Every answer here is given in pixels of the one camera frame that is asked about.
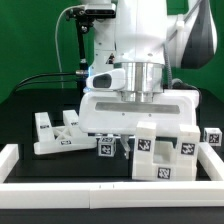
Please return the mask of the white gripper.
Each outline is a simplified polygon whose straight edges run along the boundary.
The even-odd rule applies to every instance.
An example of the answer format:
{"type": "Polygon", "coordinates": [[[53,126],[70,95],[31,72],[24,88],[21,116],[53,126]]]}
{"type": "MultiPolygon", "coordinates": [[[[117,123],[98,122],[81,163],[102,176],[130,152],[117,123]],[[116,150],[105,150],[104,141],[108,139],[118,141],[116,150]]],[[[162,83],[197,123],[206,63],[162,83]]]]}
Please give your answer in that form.
{"type": "Polygon", "coordinates": [[[139,121],[156,124],[156,135],[176,137],[181,125],[196,125],[197,90],[170,90],[155,93],[152,102],[125,102],[122,89],[125,70],[113,69],[86,79],[88,91],[81,100],[79,127],[86,133],[118,134],[124,155],[131,158],[129,136],[139,121]]]}

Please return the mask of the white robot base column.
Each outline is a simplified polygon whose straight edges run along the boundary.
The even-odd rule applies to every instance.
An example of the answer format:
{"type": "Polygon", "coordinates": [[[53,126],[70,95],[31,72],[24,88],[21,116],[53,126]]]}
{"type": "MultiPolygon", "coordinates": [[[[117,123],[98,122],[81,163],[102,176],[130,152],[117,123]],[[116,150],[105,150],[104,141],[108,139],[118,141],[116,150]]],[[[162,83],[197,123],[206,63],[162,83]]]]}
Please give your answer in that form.
{"type": "Polygon", "coordinates": [[[89,76],[102,74],[102,81],[112,83],[115,56],[115,20],[96,19],[94,21],[93,62],[89,66],[89,76]]]}

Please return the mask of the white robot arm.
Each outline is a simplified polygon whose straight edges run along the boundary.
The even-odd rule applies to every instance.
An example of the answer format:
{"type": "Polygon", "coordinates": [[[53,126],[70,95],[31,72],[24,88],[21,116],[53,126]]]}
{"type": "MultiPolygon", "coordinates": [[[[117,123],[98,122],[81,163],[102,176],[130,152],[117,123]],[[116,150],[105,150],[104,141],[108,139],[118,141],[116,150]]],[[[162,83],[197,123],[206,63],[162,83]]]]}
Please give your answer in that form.
{"type": "Polygon", "coordinates": [[[139,122],[159,137],[196,126],[199,93],[162,86],[172,67],[198,69],[217,49],[209,0],[188,0],[185,14],[168,15],[166,0],[82,0],[94,22],[94,61],[79,112],[87,133],[134,135],[139,122]]]}

